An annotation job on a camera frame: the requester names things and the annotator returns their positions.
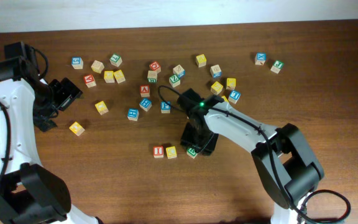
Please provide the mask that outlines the green R block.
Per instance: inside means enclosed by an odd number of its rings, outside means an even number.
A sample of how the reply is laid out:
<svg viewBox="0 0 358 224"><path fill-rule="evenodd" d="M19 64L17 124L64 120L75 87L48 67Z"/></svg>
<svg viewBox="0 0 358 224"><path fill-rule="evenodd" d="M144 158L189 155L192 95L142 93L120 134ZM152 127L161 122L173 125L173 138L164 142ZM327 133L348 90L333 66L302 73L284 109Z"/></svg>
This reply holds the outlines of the green R block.
<svg viewBox="0 0 358 224"><path fill-rule="evenodd" d="M194 150L193 148L191 148L191 147L189 147L189 148L186 150L186 154L187 154L188 156L190 156L192 159L194 159L194 158L198 155L198 153L195 152L195 150Z"/></svg>

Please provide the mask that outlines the yellow C block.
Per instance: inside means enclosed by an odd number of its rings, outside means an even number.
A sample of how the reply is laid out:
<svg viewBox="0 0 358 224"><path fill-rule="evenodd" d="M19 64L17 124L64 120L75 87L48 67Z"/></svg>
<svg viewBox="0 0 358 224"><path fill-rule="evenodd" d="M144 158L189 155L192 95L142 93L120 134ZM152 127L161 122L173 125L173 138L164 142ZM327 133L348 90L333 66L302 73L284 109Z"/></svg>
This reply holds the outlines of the yellow C block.
<svg viewBox="0 0 358 224"><path fill-rule="evenodd" d="M177 150L176 150L175 146L167 147L165 150L166 150L168 159L173 159L173 158L177 157Z"/></svg>

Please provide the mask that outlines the red I block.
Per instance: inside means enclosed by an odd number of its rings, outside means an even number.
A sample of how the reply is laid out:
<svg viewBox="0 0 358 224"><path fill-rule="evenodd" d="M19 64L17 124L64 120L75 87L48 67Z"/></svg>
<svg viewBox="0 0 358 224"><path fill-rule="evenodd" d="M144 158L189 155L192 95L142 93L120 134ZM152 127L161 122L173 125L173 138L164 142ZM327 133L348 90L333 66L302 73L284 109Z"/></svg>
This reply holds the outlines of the red I block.
<svg viewBox="0 0 358 224"><path fill-rule="evenodd" d="M164 157L163 146L154 146L153 147L153 155L154 155L154 158L163 158Z"/></svg>

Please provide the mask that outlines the red A block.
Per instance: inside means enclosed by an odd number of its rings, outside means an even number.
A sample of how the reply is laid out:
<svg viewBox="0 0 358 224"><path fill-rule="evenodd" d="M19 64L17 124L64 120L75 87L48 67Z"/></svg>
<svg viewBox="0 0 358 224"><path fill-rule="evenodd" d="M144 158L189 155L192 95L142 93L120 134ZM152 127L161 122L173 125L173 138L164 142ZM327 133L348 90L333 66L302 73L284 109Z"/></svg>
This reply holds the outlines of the red A block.
<svg viewBox="0 0 358 224"><path fill-rule="evenodd" d="M150 86L149 85L141 85L140 86L140 95L143 98L148 98L150 96Z"/></svg>

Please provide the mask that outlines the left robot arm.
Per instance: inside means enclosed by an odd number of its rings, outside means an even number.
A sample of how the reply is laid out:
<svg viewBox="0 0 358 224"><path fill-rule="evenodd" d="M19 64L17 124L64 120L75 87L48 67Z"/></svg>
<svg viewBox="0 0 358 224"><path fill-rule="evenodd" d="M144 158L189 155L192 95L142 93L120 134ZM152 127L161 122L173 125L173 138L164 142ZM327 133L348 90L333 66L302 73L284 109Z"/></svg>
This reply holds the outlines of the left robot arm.
<svg viewBox="0 0 358 224"><path fill-rule="evenodd" d="M45 81L37 57L23 42L4 47L0 62L0 221L94 223L100 219L76 208L66 183L42 166L35 130L55 127L81 90L69 79Z"/></svg>

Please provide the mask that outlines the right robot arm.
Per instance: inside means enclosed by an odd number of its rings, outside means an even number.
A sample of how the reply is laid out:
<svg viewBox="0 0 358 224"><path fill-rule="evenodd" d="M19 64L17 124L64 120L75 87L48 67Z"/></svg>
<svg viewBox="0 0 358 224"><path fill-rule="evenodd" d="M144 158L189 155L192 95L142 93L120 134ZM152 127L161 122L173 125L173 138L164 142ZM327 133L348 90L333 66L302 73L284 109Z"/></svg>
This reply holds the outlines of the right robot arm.
<svg viewBox="0 0 358 224"><path fill-rule="evenodd" d="M324 170L303 133L293 124L264 124L234 109L217 95L207 99L193 89L180 94L180 109L189 122L181 145L211 155L224 136L252 156L261 183L274 202L271 223L313 223L307 200L316 192Z"/></svg>

